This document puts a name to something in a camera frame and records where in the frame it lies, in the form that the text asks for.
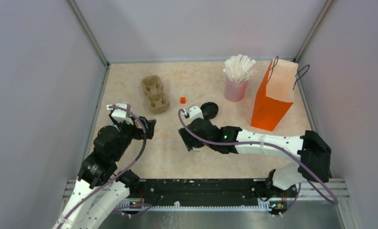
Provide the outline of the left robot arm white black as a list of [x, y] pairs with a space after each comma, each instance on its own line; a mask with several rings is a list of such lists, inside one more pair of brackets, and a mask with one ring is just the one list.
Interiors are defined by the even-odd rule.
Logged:
[[143, 116], [110, 120], [94, 139], [93, 152], [81, 165], [74, 190], [55, 229], [97, 229], [123, 199], [139, 193], [139, 177], [130, 169], [113, 179], [110, 177], [132, 140], [146, 144], [152, 139], [156, 120]]

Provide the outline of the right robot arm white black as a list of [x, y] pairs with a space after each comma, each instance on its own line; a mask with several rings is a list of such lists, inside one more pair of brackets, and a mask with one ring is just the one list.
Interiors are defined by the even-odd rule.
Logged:
[[283, 168], [273, 169], [266, 179], [266, 190], [280, 196], [296, 183], [329, 181], [331, 148], [314, 131], [301, 136], [277, 136], [251, 132], [240, 127], [217, 127], [196, 118], [178, 130], [188, 151], [204, 146], [221, 154], [257, 154], [289, 160]]

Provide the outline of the white paper cup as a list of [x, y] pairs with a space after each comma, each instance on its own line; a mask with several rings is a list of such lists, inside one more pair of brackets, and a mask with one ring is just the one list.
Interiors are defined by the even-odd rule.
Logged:
[[196, 147], [193, 147], [193, 148], [192, 148], [192, 151], [193, 151], [193, 152], [196, 152], [196, 153], [199, 153], [199, 152], [202, 151], [202, 148], [196, 148]]

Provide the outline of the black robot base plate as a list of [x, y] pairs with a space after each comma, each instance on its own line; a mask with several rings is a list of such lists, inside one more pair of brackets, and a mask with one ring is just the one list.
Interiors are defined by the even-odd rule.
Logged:
[[287, 190], [266, 187], [258, 179], [146, 179], [140, 180], [129, 197], [152, 206], [239, 207], [257, 206], [263, 200], [293, 198], [296, 186]]

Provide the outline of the black cup lid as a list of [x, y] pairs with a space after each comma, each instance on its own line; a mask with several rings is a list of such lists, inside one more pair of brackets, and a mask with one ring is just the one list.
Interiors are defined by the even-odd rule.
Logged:
[[211, 120], [215, 118], [219, 111], [218, 105], [214, 102], [206, 102], [201, 105], [200, 109], [205, 120]]

